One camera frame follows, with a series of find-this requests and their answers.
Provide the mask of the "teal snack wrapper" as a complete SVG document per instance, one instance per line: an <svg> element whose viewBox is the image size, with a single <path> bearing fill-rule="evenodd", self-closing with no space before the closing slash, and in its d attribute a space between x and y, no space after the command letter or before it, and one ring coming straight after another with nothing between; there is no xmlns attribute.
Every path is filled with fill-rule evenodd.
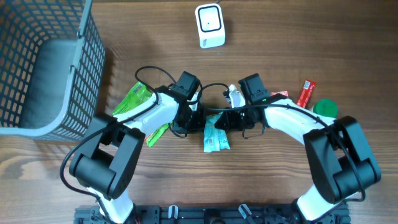
<svg viewBox="0 0 398 224"><path fill-rule="evenodd" d="M221 113L212 114L206 117L204 128L204 152L216 152L223 149L230 149L226 132L215 128L215 123L221 117Z"/></svg>

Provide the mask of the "small red white packet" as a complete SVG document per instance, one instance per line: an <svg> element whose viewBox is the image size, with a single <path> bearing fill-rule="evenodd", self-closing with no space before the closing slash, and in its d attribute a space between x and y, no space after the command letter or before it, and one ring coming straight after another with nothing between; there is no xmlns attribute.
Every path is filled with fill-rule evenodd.
<svg viewBox="0 0 398 224"><path fill-rule="evenodd" d="M284 96L286 96L286 97L289 96L288 91L277 91L277 92L272 92L272 93L271 93L271 96L273 96L273 95L278 95L278 94L284 95Z"/></svg>

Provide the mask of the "green gummy candy bag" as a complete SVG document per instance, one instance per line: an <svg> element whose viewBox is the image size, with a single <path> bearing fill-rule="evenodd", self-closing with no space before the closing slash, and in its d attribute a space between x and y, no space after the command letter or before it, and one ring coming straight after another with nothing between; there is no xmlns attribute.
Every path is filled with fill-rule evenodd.
<svg viewBox="0 0 398 224"><path fill-rule="evenodd" d="M133 110L139 105L143 104L150 99L152 93L146 88L141 82L137 82L127 93L126 97L117 105L113 110L112 115L116 116L122 113ZM166 132L169 128L168 124L164 124L160 128L156 129L152 134L146 138L146 144L152 147Z"/></svg>

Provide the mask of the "red snack stick packet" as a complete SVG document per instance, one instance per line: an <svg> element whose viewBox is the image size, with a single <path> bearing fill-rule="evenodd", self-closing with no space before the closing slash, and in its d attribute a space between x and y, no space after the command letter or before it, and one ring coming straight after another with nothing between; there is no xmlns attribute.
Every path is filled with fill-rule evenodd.
<svg viewBox="0 0 398 224"><path fill-rule="evenodd" d="M308 105L308 102L311 99L311 96L313 94L313 91L316 87L317 83L312 80L305 80L303 84L303 89L302 92L297 100L297 105L306 108Z"/></svg>

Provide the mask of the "green lid jar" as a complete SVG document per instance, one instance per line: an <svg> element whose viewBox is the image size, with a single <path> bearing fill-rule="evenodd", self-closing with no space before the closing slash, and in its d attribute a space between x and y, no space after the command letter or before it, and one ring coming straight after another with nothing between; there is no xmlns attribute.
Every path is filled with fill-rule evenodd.
<svg viewBox="0 0 398 224"><path fill-rule="evenodd" d="M335 118L338 115L337 104L330 99L322 99L314 104L312 111L321 116Z"/></svg>

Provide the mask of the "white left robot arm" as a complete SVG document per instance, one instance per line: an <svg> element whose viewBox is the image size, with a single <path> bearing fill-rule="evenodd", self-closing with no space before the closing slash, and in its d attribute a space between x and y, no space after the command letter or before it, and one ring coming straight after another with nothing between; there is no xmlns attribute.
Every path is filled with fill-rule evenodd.
<svg viewBox="0 0 398 224"><path fill-rule="evenodd" d="M99 115L85 137L65 157L69 173L93 196L106 223L133 222L134 203L127 187L145 138L178 118L187 123L200 94L187 95L162 86L145 102L116 116Z"/></svg>

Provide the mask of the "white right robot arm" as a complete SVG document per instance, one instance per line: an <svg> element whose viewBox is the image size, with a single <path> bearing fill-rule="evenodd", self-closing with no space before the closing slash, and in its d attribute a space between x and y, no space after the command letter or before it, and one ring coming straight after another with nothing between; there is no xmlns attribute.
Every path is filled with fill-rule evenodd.
<svg viewBox="0 0 398 224"><path fill-rule="evenodd" d="M215 123L223 130L278 129L305 146L313 185L296 200L302 221L315 223L381 180L381 170L356 119L315 114L276 94L226 108Z"/></svg>

